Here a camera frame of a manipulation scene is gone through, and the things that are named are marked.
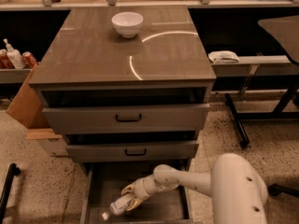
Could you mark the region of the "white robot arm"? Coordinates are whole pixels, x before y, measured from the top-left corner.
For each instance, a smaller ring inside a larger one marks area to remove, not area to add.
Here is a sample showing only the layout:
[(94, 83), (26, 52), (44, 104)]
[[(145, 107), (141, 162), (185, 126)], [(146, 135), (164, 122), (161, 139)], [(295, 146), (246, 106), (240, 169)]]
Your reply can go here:
[(137, 179), (121, 193), (132, 195), (129, 208), (133, 210), (153, 194), (177, 186), (212, 199), (214, 224), (267, 224), (267, 187), (251, 164), (233, 153), (219, 156), (208, 174), (158, 165), (151, 175)]

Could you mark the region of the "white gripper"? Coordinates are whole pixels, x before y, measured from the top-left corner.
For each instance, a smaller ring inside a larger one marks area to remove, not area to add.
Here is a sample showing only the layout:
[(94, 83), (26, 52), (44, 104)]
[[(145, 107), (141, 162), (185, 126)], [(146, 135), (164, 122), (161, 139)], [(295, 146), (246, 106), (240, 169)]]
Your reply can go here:
[(131, 211), (136, 209), (143, 201), (161, 189), (162, 186), (154, 179), (153, 175), (138, 178), (134, 184), (129, 184), (121, 191), (121, 195), (130, 194), (136, 196), (136, 198), (131, 200), (126, 210)]

